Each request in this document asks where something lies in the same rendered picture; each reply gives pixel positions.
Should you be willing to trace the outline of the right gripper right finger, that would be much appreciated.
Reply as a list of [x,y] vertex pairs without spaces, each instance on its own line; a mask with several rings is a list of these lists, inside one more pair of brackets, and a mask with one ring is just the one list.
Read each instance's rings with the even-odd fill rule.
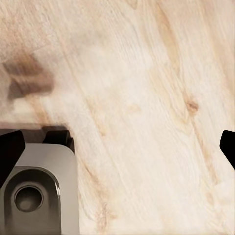
[[220,139],[219,148],[235,169],[235,132],[224,130]]

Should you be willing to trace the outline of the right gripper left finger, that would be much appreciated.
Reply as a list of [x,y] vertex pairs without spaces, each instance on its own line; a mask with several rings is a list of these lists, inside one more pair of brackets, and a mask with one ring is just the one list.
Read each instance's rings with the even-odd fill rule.
[[20,130],[0,136],[0,189],[24,150],[25,140]]

